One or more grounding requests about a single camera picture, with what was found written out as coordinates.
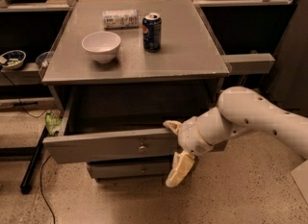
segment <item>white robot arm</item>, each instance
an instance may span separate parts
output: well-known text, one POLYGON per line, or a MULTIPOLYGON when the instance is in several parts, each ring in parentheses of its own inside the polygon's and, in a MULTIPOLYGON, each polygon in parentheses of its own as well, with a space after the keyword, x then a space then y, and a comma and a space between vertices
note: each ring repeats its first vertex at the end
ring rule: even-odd
POLYGON ((276 137, 308 159, 308 118, 281 110, 257 92, 245 87, 223 91, 217 105, 184 123, 166 121, 164 126, 178 135, 183 148, 175 153, 166 185, 176 187, 190 172, 195 156, 213 150, 217 143, 238 137, 249 130, 276 137))

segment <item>concrete floor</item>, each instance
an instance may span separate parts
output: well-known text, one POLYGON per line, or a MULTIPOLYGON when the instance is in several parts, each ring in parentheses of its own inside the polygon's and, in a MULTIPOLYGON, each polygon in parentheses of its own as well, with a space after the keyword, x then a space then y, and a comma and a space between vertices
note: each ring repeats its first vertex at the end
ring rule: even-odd
MULTIPOLYGON (((39 115, 44 105, 26 107, 39 115)), ((0 146, 37 144, 44 115, 33 118, 20 108, 0 110, 0 146)), ((20 183, 27 161, 0 161, 0 223, 53 223, 39 191, 20 183)), ((276 139, 250 132, 228 143, 223 152, 199 158, 196 170, 176 188, 165 176, 91 179, 84 163, 56 164, 50 158, 42 175, 43 191, 61 224, 121 223, 308 223, 308 205, 290 172, 304 159, 276 139)))

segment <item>countertop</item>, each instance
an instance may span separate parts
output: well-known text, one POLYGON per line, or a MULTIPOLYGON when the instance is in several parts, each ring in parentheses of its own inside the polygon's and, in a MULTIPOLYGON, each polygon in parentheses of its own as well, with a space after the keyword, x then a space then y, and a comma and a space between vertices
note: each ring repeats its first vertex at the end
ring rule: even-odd
POLYGON ((192 1, 77 2, 42 79, 47 85, 83 85, 225 77, 229 71, 192 1), (105 10, 137 9, 140 27, 112 30, 121 37, 116 59, 101 64, 82 47, 82 39, 104 30, 105 10), (162 17, 162 48, 150 53, 142 44, 141 19, 162 17))

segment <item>soda can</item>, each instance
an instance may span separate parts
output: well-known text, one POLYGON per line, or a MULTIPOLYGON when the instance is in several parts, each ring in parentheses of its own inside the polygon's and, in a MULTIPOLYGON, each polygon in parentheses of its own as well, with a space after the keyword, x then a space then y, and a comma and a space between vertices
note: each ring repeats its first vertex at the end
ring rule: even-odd
POLYGON ((147 14, 142 20, 143 47, 147 51, 161 48, 162 18, 156 12, 147 14))

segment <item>wire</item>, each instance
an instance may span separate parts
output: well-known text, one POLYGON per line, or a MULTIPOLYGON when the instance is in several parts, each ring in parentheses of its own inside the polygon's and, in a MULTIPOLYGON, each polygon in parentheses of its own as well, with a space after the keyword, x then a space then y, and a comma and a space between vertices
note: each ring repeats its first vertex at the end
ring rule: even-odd
POLYGON ((44 193, 43 193, 43 188, 42 188, 42 173, 43 173, 43 169, 45 167, 45 165, 47 164, 47 162, 49 161, 49 159, 51 158, 51 155, 48 156, 48 158, 45 160, 45 162, 42 164, 41 169, 40 169, 40 174, 39 174, 39 178, 40 178, 40 182, 39 182, 39 186, 40 186, 40 194, 42 196, 42 198, 44 199, 46 206, 48 207, 48 209, 50 210, 50 213, 52 215, 52 219, 53 219, 53 223, 56 224, 56 216, 54 214, 54 212, 52 211, 44 193))
MULTIPOLYGON (((10 79, 6 74, 4 74, 4 72, 2 72, 1 70, 0 70, 0 72, 2 73, 2 75, 3 75, 14 87, 16 87, 16 85, 14 84, 14 82, 11 81, 11 79, 10 79)), ((32 115, 32 114, 30 114, 30 113, 23 107, 20 97, 18 97, 18 100, 19 100, 19 104, 20 104, 22 110, 25 111, 28 115, 30 115, 30 116, 33 117, 33 118, 41 118, 41 116, 44 115, 44 114, 47 112, 47 110, 45 110, 45 111, 43 111, 43 113, 41 113, 40 115, 32 115)))

